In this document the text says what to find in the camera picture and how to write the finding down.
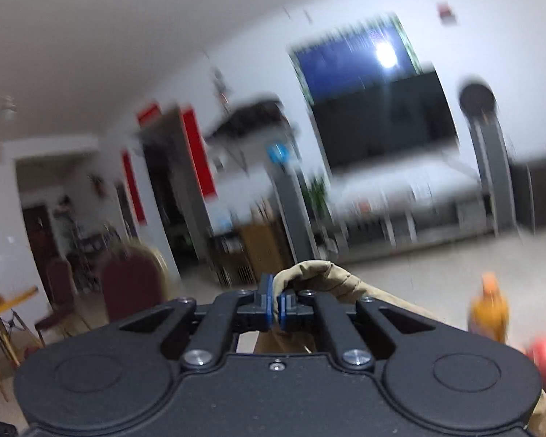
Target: orange bottle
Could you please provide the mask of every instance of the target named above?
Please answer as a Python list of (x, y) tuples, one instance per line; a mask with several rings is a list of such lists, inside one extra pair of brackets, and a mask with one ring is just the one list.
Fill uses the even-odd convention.
[(482, 275), (482, 286), (482, 295), (471, 304), (469, 331), (505, 343), (510, 320), (508, 302), (499, 290), (494, 273)]

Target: screw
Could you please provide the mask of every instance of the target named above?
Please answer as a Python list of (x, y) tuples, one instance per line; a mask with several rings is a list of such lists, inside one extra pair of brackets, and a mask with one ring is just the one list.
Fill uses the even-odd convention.
[(276, 359), (269, 365), (269, 369), (271, 371), (283, 371), (285, 369), (285, 364), (281, 363), (281, 360)]
[(350, 365), (361, 366), (367, 364), (372, 359), (372, 355), (366, 350), (353, 349), (345, 351), (342, 359)]
[(203, 366), (213, 360), (213, 354), (207, 350), (188, 350), (184, 353), (184, 361), (189, 365)]

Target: ceiling lamp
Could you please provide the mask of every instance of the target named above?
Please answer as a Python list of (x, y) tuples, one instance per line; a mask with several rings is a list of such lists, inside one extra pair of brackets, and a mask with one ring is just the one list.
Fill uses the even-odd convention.
[(0, 114), (8, 122), (16, 118), (16, 105), (10, 95), (0, 95)]

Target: floor-standing speaker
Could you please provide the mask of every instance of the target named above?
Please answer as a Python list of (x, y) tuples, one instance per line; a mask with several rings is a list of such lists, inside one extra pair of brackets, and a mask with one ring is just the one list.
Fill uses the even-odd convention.
[(514, 191), (504, 135), (495, 114), (495, 96), (482, 83), (469, 83), (459, 104), (469, 122), (482, 185), (490, 194), (494, 227), (501, 232), (516, 225)]

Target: television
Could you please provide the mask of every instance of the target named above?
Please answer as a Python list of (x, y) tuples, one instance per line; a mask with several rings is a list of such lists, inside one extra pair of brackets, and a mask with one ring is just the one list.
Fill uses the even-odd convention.
[(332, 170), (457, 142), (435, 71), (327, 99), (312, 110)]

